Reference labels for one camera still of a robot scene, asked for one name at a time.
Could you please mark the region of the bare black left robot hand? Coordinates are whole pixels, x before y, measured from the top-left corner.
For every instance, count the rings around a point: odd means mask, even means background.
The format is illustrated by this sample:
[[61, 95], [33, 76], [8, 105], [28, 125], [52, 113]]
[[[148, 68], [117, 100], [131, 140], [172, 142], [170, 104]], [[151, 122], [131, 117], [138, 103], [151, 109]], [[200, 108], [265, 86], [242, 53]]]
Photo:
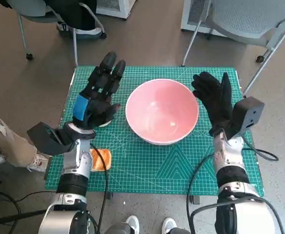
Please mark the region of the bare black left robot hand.
[[126, 62], [116, 61], [116, 53], [110, 51], [95, 67], [85, 88], [78, 94], [73, 108], [73, 124], [85, 130], [104, 125], [114, 118], [120, 104], [111, 104], [126, 67]]

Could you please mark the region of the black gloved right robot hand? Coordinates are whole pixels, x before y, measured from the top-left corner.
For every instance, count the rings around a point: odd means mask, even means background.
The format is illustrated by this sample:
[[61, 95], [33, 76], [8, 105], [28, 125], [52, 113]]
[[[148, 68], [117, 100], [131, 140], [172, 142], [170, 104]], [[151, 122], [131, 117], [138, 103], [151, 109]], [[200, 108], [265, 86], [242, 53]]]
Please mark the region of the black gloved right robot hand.
[[201, 72], [193, 76], [191, 83], [193, 94], [204, 105], [211, 129], [209, 134], [213, 136], [224, 130], [232, 117], [232, 89], [227, 73], [223, 73], [222, 80], [217, 80], [208, 72]]

